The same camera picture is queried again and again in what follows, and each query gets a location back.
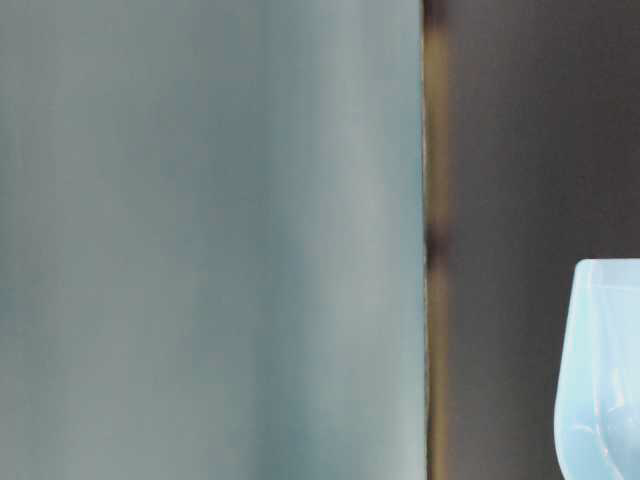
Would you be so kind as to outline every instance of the dark gray wall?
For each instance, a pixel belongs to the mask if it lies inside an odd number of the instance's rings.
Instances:
[[[640,4],[453,0],[451,479],[561,479],[572,269],[640,256]]]

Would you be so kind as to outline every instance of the white urinal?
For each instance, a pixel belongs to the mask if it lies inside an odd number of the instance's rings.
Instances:
[[[640,479],[640,259],[578,263],[554,423],[566,480]]]

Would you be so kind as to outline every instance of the gray partition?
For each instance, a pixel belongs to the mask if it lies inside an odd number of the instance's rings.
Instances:
[[[0,1],[3,478],[424,472],[418,2]]]

